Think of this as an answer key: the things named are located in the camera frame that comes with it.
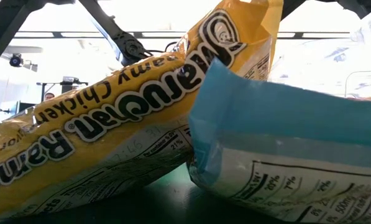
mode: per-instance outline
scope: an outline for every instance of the nutrition facts label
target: nutrition facts label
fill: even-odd
[[[246,79],[264,80],[270,70],[271,39],[268,39],[236,73]]]
[[[252,80],[264,80],[268,77],[269,62],[270,56],[268,54],[255,64],[243,77]]]
[[[371,223],[371,172],[248,154],[246,157],[254,158],[249,162],[248,176],[232,170],[236,177],[228,172],[218,180],[239,189],[227,194],[231,200],[288,222]],[[248,167],[239,160],[224,163],[223,170],[234,165]]]
[[[17,211],[1,218],[57,212],[117,195],[170,172],[190,153],[190,129],[186,117],[164,126],[149,126],[123,142],[94,169],[49,187]]]

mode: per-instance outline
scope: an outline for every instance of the yellow ramen package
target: yellow ramen package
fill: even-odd
[[[0,219],[92,203],[184,163],[187,114],[209,64],[266,80],[281,11],[278,0],[223,0],[173,52],[1,121]]]

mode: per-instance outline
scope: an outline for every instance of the maruchan ramen package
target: maruchan ramen package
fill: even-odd
[[[223,0],[173,52],[1,121],[0,219],[92,203],[185,162],[187,114],[213,58],[266,80],[281,11],[277,0]]]
[[[215,60],[189,119],[200,187],[287,222],[371,224],[371,101],[246,80]]]

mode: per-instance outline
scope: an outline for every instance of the person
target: person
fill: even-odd
[[[46,93],[44,95],[44,101],[54,98],[55,95],[53,93]]]

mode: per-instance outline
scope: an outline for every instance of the dark table surface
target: dark table surface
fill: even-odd
[[[269,223],[283,222],[201,190],[185,165],[147,187],[71,210],[0,223]]]

